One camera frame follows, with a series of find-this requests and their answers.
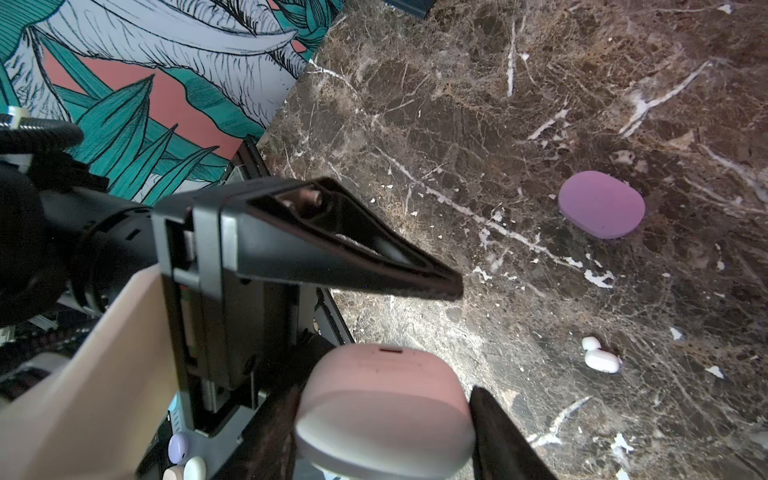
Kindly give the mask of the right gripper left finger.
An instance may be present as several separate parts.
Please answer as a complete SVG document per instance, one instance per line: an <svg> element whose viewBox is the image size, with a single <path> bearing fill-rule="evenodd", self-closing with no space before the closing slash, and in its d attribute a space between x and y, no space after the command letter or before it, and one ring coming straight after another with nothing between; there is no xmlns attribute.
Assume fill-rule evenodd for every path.
<svg viewBox="0 0 768 480"><path fill-rule="evenodd" d="M306 333L290 350L271 393L242 432L242 443L214 475L216 479L291 479L297 445L295 419L301 394L320 359L334 345Z"/></svg>

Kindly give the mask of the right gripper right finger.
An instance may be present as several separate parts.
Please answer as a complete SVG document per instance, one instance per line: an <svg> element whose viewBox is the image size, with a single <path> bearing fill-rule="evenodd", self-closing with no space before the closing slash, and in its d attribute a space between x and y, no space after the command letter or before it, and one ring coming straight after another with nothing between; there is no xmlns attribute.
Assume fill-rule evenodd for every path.
<svg viewBox="0 0 768 480"><path fill-rule="evenodd" d="M488 390L474 386L469 407L476 436L475 479L557 480Z"/></svg>

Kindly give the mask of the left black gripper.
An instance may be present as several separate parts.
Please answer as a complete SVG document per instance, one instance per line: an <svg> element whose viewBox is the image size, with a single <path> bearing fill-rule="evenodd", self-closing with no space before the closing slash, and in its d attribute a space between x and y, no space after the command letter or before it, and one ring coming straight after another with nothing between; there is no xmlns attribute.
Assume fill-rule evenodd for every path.
<svg viewBox="0 0 768 480"><path fill-rule="evenodd" d="M66 121L1 116L1 324L62 303L103 314L157 262L150 208L108 194Z"/></svg>

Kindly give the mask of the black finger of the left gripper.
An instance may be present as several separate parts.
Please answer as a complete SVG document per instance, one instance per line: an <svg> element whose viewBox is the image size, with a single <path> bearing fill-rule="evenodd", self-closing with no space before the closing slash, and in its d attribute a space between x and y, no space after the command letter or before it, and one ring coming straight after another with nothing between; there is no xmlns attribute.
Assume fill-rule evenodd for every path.
<svg viewBox="0 0 768 480"><path fill-rule="evenodd" d="M175 194L152 224L185 417L207 436L275 386L318 328L320 289L441 301L464 292L458 272L329 178Z"/></svg>

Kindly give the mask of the white earbuds charging case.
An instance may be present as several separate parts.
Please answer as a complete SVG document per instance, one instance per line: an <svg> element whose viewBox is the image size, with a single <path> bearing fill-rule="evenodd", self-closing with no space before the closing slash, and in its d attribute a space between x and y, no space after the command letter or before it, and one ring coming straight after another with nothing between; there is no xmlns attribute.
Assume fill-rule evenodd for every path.
<svg viewBox="0 0 768 480"><path fill-rule="evenodd" d="M304 459L346 479L448 479L475 446L467 397L445 361L361 343L313 368L294 437Z"/></svg>

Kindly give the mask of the white earbud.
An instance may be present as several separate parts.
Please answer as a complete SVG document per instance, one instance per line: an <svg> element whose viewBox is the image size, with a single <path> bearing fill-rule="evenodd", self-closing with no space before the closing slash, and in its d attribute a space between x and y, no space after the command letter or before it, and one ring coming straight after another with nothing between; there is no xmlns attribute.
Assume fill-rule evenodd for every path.
<svg viewBox="0 0 768 480"><path fill-rule="evenodd" d="M581 341L584 353L585 364L596 371L615 374L621 369L622 362L620 358L602 348L600 340L594 336L584 337Z"/></svg>

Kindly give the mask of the purple earbuds charging case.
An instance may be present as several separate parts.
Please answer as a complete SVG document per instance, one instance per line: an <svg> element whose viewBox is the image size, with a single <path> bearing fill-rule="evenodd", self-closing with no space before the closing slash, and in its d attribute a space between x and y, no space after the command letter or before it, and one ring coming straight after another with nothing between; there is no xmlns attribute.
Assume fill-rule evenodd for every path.
<svg viewBox="0 0 768 480"><path fill-rule="evenodd" d="M599 171L583 171L570 177L557 200L566 219L600 239L628 235L639 226L646 211L637 190Z"/></svg>

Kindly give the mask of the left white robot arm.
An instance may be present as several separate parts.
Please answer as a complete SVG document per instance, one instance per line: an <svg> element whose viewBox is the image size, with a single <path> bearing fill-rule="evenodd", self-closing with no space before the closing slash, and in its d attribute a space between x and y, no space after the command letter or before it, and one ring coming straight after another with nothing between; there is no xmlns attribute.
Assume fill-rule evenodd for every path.
<svg viewBox="0 0 768 480"><path fill-rule="evenodd" d="M154 206L74 160L69 122L1 118L1 322L95 318L1 413L5 479L128 478L173 397L218 434L283 373L350 342L330 289L457 300L461 275L340 183L258 175Z"/></svg>

